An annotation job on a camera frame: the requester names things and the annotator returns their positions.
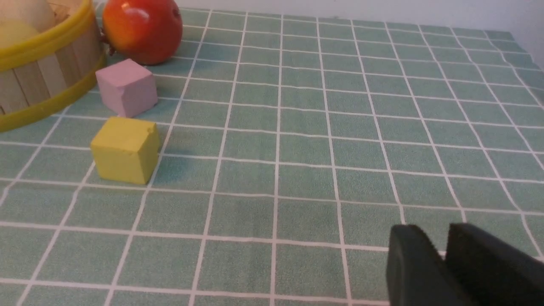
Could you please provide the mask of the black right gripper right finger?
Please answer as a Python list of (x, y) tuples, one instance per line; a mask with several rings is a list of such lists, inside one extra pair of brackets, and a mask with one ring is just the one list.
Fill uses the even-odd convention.
[(452, 223), (445, 264), (481, 306), (542, 306), (543, 263), (469, 223)]

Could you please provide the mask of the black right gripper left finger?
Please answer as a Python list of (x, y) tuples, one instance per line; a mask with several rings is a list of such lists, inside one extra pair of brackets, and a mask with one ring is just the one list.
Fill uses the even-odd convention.
[(475, 306), (420, 227), (393, 225), (386, 283), (391, 306)]

